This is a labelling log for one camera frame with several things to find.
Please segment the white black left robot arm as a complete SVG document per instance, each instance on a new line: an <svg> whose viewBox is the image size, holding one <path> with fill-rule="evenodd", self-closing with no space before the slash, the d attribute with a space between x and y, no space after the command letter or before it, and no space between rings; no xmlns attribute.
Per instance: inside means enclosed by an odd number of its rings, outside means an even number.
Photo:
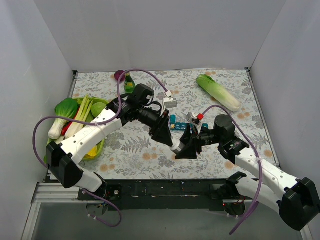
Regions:
<svg viewBox="0 0 320 240"><path fill-rule="evenodd" d="M169 147L174 145L168 109L175 108L177 100L167 91L160 103L160 110L153 110L149 106L153 95L150 87L138 84L133 93L114 99L75 135L59 144L51 142L46 147L48 169L64 188L79 187L92 193L106 188L106 183L98 174L79 167L79 163L89 150L128 122L138 120L149 127L152 140Z"/></svg>

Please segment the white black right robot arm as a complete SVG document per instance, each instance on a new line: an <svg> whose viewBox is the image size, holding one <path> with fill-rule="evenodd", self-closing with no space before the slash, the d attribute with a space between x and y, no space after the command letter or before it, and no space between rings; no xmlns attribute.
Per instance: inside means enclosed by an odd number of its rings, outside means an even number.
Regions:
<svg viewBox="0 0 320 240"><path fill-rule="evenodd" d="M302 230L320 213L320 197L315 183L307 177L299 179L285 173L264 159L235 134L236 126L228 115L218 115L213 129L201 123L203 114L188 113L184 134L172 150L176 159L196 159L203 146L218 144L219 153L238 167L250 172L254 181L238 172L224 186L229 194L236 193L256 199L279 213L292 229Z"/></svg>

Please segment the teal weekly pill organizer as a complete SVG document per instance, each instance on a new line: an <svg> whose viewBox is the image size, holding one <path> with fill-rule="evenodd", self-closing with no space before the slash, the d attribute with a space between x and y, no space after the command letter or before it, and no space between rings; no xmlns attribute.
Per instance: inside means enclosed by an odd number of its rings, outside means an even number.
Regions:
<svg viewBox="0 0 320 240"><path fill-rule="evenodd" d="M170 115L169 128L173 131L184 131L186 129L187 122L178 122L177 117L174 114Z"/></svg>

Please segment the white pill bottle blue label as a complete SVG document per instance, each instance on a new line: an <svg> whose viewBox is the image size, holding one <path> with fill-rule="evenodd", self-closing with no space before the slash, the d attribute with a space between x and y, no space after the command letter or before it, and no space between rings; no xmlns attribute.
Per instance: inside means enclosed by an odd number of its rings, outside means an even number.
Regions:
<svg viewBox="0 0 320 240"><path fill-rule="evenodd" d="M170 150L173 153L177 155L183 150L184 147L185 145L180 140L177 140L175 138L172 139L172 146L170 147Z"/></svg>

